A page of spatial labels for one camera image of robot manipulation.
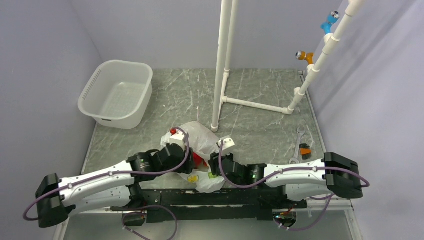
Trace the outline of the white plastic bag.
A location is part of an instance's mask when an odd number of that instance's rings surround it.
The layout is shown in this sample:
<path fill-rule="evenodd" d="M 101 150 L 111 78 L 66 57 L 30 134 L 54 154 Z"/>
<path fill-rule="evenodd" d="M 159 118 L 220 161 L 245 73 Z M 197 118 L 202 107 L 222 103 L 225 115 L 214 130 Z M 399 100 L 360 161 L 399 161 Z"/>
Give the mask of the white plastic bag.
<path fill-rule="evenodd" d="M 189 144 L 193 152 L 201 156 L 208 167 L 196 168 L 190 174 L 180 173 L 179 176 L 200 193 L 212 193 L 220 190 L 225 180 L 222 176 L 213 175 L 208 164 L 210 155 L 218 150 L 220 140 L 212 131 L 197 121 L 191 121 L 180 126 L 189 135 Z"/>

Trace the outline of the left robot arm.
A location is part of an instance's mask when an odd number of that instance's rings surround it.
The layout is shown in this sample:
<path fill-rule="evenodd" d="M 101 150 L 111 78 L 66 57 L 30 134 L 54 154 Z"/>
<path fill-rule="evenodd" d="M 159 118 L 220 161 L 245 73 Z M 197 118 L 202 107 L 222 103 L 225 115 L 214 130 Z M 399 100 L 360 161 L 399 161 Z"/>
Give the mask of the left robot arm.
<path fill-rule="evenodd" d="M 59 178 L 46 175 L 36 193 L 38 226 L 56 226 L 82 212 L 117 207 L 137 210 L 146 201 L 140 183 L 167 173 L 189 174 L 193 149 L 168 143 L 161 150 L 139 152 L 114 166 L 89 174 Z"/>

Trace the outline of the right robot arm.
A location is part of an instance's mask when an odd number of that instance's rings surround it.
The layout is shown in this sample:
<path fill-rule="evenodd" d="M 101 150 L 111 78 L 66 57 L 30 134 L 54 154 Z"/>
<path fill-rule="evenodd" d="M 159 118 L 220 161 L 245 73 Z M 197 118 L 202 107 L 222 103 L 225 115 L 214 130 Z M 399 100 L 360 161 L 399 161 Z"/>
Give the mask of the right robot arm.
<path fill-rule="evenodd" d="M 334 152 L 306 163 L 249 164 L 234 161 L 232 153 L 220 156 L 213 153 L 208 164 L 215 176 L 222 176 L 228 184 L 239 189 L 279 188 L 276 203 L 287 208 L 293 202 L 324 194 L 344 199 L 363 197 L 362 180 L 357 162 Z"/>

